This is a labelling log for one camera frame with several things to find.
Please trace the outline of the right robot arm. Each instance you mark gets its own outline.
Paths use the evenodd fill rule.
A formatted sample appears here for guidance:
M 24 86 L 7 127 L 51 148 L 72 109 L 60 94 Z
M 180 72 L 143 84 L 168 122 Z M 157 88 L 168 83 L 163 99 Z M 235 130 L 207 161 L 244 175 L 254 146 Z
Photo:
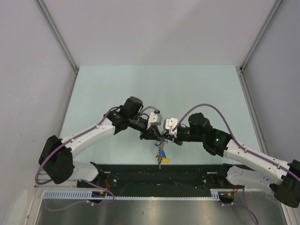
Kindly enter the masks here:
M 188 118 L 189 126 L 182 127 L 176 118 L 164 121 L 163 136 L 177 145 L 200 142 L 213 156 L 225 157 L 248 167 L 246 170 L 225 165 L 225 171 L 216 176 L 221 188 L 231 184 L 248 186 L 272 194 L 282 204 L 297 208 L 300 205 L 300 163 L 287 162 L 238 142 L 232 134 L 214 128 L 202 113 Z

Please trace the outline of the metal disc keyring organizer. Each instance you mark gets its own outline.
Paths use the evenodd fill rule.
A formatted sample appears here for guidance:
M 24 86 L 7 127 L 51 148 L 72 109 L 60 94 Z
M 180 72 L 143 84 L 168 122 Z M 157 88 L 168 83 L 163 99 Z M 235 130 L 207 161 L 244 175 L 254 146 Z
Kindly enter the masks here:
M 164 146 L 165 146 L 165 139 L 161 139 L 159 142 L 157 142 L 155 144 L 156 147 L 158 147 L 158 152 L 157 152 L 157 155 L 156 155 L 156 158 L 157 158 L 157 163 L 158 163 L 158 167 L 159 167 L 159 170 L 161 169 L 161 162 L 162 162 L 162 159 L 163 159 L 163 151 L 164 151 Z

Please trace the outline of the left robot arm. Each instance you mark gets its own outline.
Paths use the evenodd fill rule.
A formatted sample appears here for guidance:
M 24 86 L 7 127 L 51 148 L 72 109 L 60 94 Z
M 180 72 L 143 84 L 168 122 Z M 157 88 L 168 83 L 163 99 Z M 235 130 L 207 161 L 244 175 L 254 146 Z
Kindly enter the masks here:
M 127 128 L 139 131 L 141 140 L 161 141 L 158 129 L 161 121 L 157 108 L 144 107 L 140 99 L 129 97 L 123 105 L 109 109 L 90 127 L 63 138 L 49 137 L 38 160 L 35 182 L 38 185 L 50 182 L 58 185 L 68 180 L 86 180 L 97 188 L 104 181 L 100 168 L 93 162 L 78 162 L 75 158 L 97 142 Z

